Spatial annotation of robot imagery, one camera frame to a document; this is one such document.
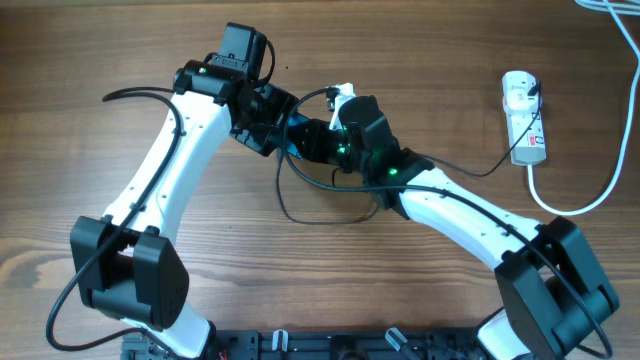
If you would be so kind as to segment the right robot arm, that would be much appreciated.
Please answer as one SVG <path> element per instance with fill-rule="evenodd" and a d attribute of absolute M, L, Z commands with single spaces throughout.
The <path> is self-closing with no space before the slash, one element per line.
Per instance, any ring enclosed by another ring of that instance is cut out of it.
<path fill-rule="evenodd" d="M 619 300 L 573 222 L 521 217 L 457 185 L 431 161 L 400 147 L 372 96 L 337 99 L 333 115 L 325 122 L 288 110 L 283 149 L 360 173 L 360 191 L 437 230 L 492 270 L 502 306 L 476 332 L 491 357 L 563 359 L 584 350 L 612 358 L 602 323 Z"/>

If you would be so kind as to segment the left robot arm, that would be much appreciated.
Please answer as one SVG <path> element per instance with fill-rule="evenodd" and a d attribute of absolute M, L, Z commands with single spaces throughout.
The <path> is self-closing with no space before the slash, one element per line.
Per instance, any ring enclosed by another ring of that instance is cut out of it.
<path fill-rule="evenodd" d="M 132 87 L 110 100 L 149 98 L 167 106 L 164 125 L 127 188 L 98 219 L 70 234 L 82 303 L 126 323 L 176 359 L 218 355 L 216 329 L 187 303 L 189 274 L 175 242 L 183 213 L 218 148 L 234 139 L 270 155 L 293 97 L 261 74 L 274 55 L 258 30 L 229 23 L 218 51 L 180 68 L 170 88 Z"/>

